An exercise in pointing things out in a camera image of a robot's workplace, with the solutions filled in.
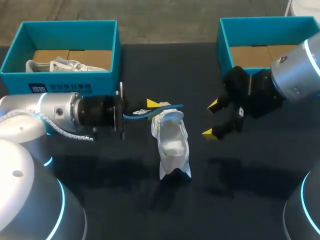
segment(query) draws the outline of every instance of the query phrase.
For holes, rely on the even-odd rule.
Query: blue box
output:
[[[89,72],[25,72],[36,50],[112,50],[110,70]],[[0,69],[10,94],[81,92],[114,95],[118,89],[121,43],[116,20],[22,22]],[[57,86],[72,86],[57,90]]]
[[[234,64],[230,47],[299,45],[320,32],[311,16],[221,18],[217,35],[217,58],[223,77]],[[262,68],[244,68],[254,74]]]

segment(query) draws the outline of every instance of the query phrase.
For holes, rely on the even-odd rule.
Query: black table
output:
[[[57,177],[85,207],[88,240],[285,239],[285,201],[320,158],[320,98],[285,104],[247,119],[241,134],[208,141],[201,133],[227,117],[207,110],[223,87],[215,50],[215,43],[123,46],[129,101],[184,104],[191,181],[179,171],[159,180],[147,120],[128,121],[125,141],[50,137],[55,163],[63,163]]]

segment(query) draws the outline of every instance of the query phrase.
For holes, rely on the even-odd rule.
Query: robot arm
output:
[[[245,116],[259,118],[280,108],[284,101],[299,102],[319,94],[319,60],[320,33],[277,59],[270,69],[249,75],[235,66],[222,80],[225,94],[208,107],[216,113],[233,105],[231,116],[224,124],[214,125],[211,134],[221,140],[228,133],[241,132]]]
[[[84,126],[112,126],[123,131],[122,99],[118,96],[82,97],[77,92],[7,95],[0,99],[0,123],[18,115],[32,115],[65,137],[94,141],[77,135]]]

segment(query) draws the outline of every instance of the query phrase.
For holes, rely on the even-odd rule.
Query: cardboard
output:
[[[269,68],[272,59],[267,46],[230,47],[234,65],[242,68]]]
[[[50,63],[56,57],[67,59],[69,50],[36,50],[33,55],[33,61],[37,63]]]
[[[32,60],[37,63],[49,63],[57,57],[75,60],[87,66],[109,71],[112,62],[112,50],[37,50]]]
[[[285,56],[291,50],[295,49],[297,45],[273,45],[268,46],[268,50],[270,56],[273,61],[277,60],[278,58]]]
[[[270,68],[273,61],[296,47],[296,45],[232,46],[230,52],[236,66]]]
[[[80,50],[80,51],[69,51],[68,60],[75,60],[81,64],[103,68],[110,70],[112,62],[112,51],[111,50]]]

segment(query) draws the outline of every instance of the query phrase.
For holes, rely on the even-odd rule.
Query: white sneaker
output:
[[[160,180],[175,169],[191,178],[188,133],[183,117],[181,111],[168,109],[152,119],[151,133],[157,139],[160,154]]]
[[[28,60],[25,64],[27,73],[33,72],[94,72],[106,71],[104,68],[86,66],[75,60],[65,60],[62,57],[57,57],[54,61],[48,63],[35,62]]]

